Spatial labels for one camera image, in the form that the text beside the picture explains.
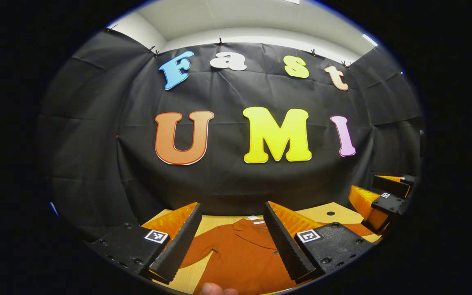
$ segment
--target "shirt sleeve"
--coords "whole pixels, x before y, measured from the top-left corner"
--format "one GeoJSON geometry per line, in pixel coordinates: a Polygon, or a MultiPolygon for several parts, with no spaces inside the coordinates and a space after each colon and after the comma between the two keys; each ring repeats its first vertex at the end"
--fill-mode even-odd
{"type": "Polygon", "coordinates": [[[218,250],[221,237],[221,226],[217,226],[193,239],[180,268],[193,265],[207,256],[211,250],[218,250]]]}

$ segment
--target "orange jacket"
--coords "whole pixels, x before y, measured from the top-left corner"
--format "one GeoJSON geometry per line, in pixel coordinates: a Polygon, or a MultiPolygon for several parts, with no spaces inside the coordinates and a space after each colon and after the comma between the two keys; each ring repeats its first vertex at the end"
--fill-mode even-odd
{"type": "MultiPolygon", "coordinates": [[[[180,268],[192,265],[214,251],[194,295],[202,291],[206,282],[219,284],[223,289],[234,288],[240,295],[266,294],[300,285],[290,279],[266,224],[254,222],[259,220],[242,219],[234,224],[217,226],[193,239],[180,268]]],[[[370,233],[361,225],[351,226],[357,234],[370,233]]]]}

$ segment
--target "table surface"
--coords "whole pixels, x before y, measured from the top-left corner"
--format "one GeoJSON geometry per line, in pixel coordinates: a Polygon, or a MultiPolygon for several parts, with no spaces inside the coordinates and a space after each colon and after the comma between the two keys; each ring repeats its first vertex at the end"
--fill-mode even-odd
{"type": "MultiPolygon", "coordinates": [[[[165,209],[158,213],[158,215],[152,217],[151,220],[165,215],[172,210],[165,209]]],[[[311,218],[316,222],[339,222],[342,224],[358,224],[361,223],[363,217],[346,207],[338,205],[336,203],[329,203],[309,209],[303,209],[296,211],[306,217],[311,218]],[[328,215],[328,212],[334,212],[333,215],[328,215]]],[[[195,236],[201,235],[216,226],[225,225],[225,224],[233,224],[242,218],[247,216],[213,216],[213,215],[202,215],[202,222],[200,223],[198,230],[196,231],[195,236]]],[[[260,219],[263,219],[263,215],[257,215],[260,219]]],[[[368,235],[364,236],[364,239],[370,242],[374,242],[380,238],[377,235],[368,235]]],[[[190,265],[188,267],[184,267],[178,270],[176,273],[176,277],[169,285],[154,281],[158,284],[161,284],[165,287],[169,287],[184,293],[192,294],[196,285],[198,284],[200,278],[202,277],[203,272],[205,271],[205,267],[212,255],[212,251],[202,260],[198,261],[197,263],[190,265]]]]}

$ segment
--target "pink letter i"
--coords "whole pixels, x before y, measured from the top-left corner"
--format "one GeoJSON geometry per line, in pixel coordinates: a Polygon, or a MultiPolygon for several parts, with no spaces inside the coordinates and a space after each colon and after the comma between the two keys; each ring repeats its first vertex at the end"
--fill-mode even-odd
{"type": "Polygon", "coordinates": [[[356,153],[356,149],[352,146],[351,136],[349,136],[349,130],[347,129],[347,118],[343,116],[332,116],[331,121],[335,123],[336,129],[338,130],[338,136],[340,138],[340,156],[348,157],[356,153]]]}

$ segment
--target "letter u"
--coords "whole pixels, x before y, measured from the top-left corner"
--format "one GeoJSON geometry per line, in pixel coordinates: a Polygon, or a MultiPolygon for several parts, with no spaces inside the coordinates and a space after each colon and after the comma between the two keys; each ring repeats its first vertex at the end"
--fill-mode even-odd
{"type": "Polygon", "coordinates": [[[189,118],[194,122],[193,144],[190,149],[180,151],[174,147],[174,134],[176,124],[182,119],[182,114],[162,113],[156,116],[158,129],[155,149],[163,162],[172,165],[190,165],[198,162],[205,155],[209,121],[214,118],[214,113],[197,111],[192,112],[189,118]]]}

